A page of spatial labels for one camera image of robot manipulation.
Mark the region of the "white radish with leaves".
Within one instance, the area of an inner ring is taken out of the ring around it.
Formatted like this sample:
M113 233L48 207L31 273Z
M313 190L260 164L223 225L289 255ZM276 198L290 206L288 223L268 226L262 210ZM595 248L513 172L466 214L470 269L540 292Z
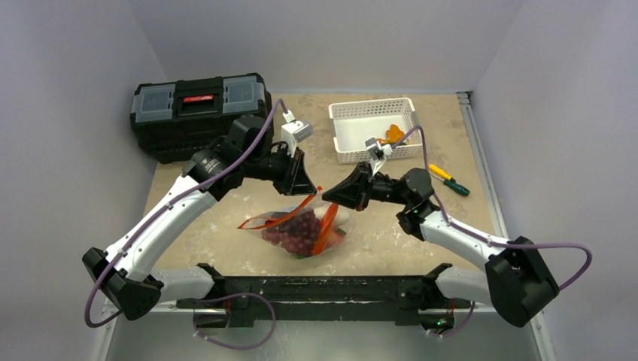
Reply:
M349 210L337 204L321 205L314 209L314 214L322 224L330 223L332 227L344 226L351 220Z

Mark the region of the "clear zip top bag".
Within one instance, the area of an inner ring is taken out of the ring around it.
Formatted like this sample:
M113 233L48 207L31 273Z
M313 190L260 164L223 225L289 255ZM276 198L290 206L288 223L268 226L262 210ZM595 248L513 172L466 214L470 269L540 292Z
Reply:
M351 212L324 201L323 193L318 187L298 205L250 217L238 228L297 259L319 256L339 247L355 226Z

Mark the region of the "dark red grapes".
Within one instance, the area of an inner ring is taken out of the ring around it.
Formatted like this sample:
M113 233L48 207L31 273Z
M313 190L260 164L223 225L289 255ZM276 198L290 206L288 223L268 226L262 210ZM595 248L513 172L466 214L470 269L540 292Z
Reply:
M283 247L295 257L310 257L321 228L321 221L316 218L314 211L310 210L275 225L276 220L286 215L287 212L275 212L271 216L272 220L265 222L266 228L261 231L262 239L272 245Z

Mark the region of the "orange carrot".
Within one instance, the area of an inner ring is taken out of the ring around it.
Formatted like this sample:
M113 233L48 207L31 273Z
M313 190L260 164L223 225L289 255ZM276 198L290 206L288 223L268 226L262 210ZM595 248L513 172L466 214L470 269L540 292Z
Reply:
M317 256L323 253L328 248L328 241L330 237L330 233L332 232L333 227L330 223L322 224L317 237L316 242L314 243L313 248L311 249L311 255Z

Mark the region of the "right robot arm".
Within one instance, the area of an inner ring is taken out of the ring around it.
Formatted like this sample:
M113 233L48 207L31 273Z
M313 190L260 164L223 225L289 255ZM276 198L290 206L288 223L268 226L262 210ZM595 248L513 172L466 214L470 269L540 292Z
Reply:
M477 267L448 266L422 286L424 300L440 306L449 299L490 305L510 325L525 326L560 294L560 287L536 244L525 237L507 241L467 226L444 214L431 202L435 190L423 168L412 168L395 179L375 173L367 162L321 198L354 211L371 201L402 205L396 218L404 233L443 247Z

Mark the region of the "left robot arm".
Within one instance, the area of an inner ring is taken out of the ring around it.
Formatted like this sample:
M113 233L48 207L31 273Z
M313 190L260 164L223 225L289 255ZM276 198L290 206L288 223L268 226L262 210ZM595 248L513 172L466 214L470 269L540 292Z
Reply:
M82 262L127 320L143 317L161 302L197 299L207 308L224 297L212 266L159 270L154 266L175 239L245 178L270 181L284 196L314 195L299 143L314 130L306 120L287 120L272 142L271 121L252 115L234 120L227 135L193 154L161 199L133 229L106 250L90 248Z

